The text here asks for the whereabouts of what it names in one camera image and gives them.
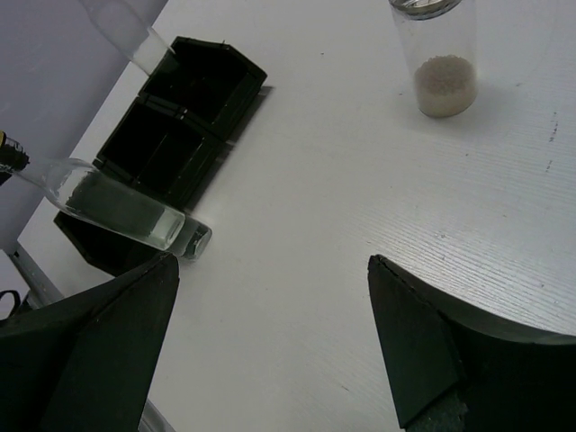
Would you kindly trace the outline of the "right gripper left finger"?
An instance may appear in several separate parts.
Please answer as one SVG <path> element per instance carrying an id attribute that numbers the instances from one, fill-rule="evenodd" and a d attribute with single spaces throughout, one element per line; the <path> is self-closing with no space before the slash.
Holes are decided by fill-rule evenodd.
<path id="1" fill-rule="evenodd" d="M 3 431 L 135 431 L 179 285 L 159 254 L 1 322 Z"/>

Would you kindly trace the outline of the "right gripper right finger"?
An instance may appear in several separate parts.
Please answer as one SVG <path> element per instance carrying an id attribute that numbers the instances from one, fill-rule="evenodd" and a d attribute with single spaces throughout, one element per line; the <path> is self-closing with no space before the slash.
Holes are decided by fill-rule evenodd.
<path id="1" fill-rule="evenodd" d="M 573 431 L 575 338 L 504 319 L 385 256 L 369 296 L 404 431 Z"/>

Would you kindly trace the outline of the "square glass oil bottle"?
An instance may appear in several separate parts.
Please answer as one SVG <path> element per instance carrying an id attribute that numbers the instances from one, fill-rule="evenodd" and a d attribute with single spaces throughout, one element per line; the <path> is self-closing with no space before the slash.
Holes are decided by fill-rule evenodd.
<path id="1" fill-rule="evenodd" d="M 1 171 L 39 188 L 61 212 L 166 251 L 185 226 L 185 215 L 128 187 L 77 158 L 30 157 L 1 133 Z"/>

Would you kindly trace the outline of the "black divided organizer tray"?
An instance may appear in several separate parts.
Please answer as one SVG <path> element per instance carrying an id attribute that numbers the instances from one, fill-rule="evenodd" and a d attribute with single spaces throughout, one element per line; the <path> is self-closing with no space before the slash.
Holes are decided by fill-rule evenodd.
<path id="1" fill-rule="evenodd" d="M 179 36 L 94 159 L 106 175 L 188 213 L 225 143 L 249 118 L 267 78 L 229 44 Z M 197 259 L 212 231 L 188 216 L 174 255 Z M 90 265 L 121 275 L 159 250 L 60 211 L 54 219 Z"/>

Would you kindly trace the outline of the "tall clear jar with grains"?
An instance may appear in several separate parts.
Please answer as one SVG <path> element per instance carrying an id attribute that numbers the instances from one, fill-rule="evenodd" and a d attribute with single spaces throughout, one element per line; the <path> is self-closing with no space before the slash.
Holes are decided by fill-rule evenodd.
<path id="1" fill-rule="evenodd" d="M 432 118 L 466 110 L 478 94 L 474 1 L 391 1 L 418 108 Z"/>

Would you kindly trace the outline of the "round glass bottle gold spout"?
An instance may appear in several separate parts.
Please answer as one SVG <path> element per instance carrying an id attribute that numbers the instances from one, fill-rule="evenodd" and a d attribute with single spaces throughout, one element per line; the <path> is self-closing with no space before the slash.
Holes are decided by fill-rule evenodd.
<path id="1" fill-rule="evenodd" d="M 92 25 L 131 63 L 151 76 L 174 50 L 125 1 L 79 1 Z"/>

